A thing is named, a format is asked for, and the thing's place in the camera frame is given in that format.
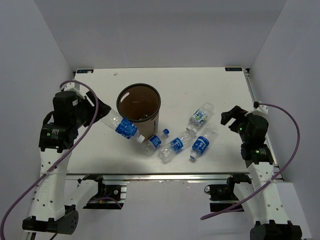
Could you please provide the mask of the blue sticker back right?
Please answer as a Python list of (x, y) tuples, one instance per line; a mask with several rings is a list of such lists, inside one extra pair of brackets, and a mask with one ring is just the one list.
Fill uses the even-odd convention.
[(242, 72), (243, 69), (241, 67), (225, 67), (226, 72)]

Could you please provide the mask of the blue sticker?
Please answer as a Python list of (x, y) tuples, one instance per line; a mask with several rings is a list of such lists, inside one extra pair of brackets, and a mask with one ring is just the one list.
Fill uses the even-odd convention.
[(225, 67), (226, 72), (242, 72), (243, 69), (241, 67)]
[(77, 74), (92, 74), (94, 69), (78, 69), (76, 71)]

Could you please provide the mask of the small clear bottle blue cap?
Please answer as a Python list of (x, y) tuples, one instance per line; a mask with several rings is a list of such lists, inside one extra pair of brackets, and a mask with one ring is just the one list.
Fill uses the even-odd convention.
[(157, 150), (168, 138), (170, 131), (165, 128), (162, 131), (158, 131), (153, 134), (148, 139), (144, 140), (142, 143), (143, 150), (147, 155), (152, 154), (155, 150)]

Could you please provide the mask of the blue sticker back left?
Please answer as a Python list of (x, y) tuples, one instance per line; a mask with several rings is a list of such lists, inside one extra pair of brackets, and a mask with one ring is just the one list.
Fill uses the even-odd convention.
[(76, 71), (77, 74), (92, 74), (94, 69), (78, 69)]

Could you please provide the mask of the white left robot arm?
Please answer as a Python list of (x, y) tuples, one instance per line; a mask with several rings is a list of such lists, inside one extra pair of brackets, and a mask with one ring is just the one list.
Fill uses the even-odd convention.
[(34, 209), (23, 220), (23, 230), (72, 235), (79, 221), (78, 210), (92, 199), (105, 196), (103, 177), (87, 174), (78, 180), (78, 187), (65, 196), (69, 159), (79, 136), (79, 128), (89, 130), (105, 117), (111, 108), (88, 91), (61, 91), (55, 94), (53, 111), (47, 114), (40, 131), (40, 182), (37, 183)]

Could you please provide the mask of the clear bottle green blue label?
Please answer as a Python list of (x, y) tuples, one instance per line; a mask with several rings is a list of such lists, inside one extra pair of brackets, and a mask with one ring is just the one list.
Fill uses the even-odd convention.
[(198, 108), (194, 114), (188, 120), (186, 129), (187, 130), (199, 130), (211, 117), (214, 111), (214, 106), (209, 103), (205, 102), (200, 108)]

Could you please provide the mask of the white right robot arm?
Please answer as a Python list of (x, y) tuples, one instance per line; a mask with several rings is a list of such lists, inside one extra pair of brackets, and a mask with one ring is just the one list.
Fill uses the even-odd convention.
[(222, 125), (234, 119), (229, 129), (240, 136), (241, 157), (251, 176), (248, 179), (234, 174), (227, 180), (225, 192), (229, 198), (239, 199), (243, 210), (252, 219), (254, 227), (250, 230), (250, 239), (300, 240), (302, 229), (288, 217), (274, 179), (274, 159), (266, 144), (267, 113), (265, 106), (246, 111), (236, 105), (221, 114)]

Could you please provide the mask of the brown cylindrical paper bin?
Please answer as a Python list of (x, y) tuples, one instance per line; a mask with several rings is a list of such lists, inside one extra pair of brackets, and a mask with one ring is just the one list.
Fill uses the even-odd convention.
[(153, 86), (146, 83), (127, 86), (118, 95), (116, 108), (145, 138), (158, 132), (161, 96)]

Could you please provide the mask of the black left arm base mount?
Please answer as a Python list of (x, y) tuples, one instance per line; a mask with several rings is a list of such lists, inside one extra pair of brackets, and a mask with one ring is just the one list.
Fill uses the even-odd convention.
[(105, 184), (102, 175), (89, 174), (77, 180), (77, 187), (84, 181), (93, 180), (98, 183), (97, 194), (83, 207), (88, 210), (121, 210), (126, 199), (127, 186)]

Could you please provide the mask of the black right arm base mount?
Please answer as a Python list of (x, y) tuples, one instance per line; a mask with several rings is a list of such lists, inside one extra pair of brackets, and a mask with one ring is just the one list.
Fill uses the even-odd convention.
[(232, 174), (227, 178), (225, 184), (209, 184), (204, 188), (204, 192), (210, 196), (210, 211), (219, 212), (226, 209), (237, 202), (239, 199), (234, 194), (236, 184), (249, 183), (252, 181), (246, 174)]

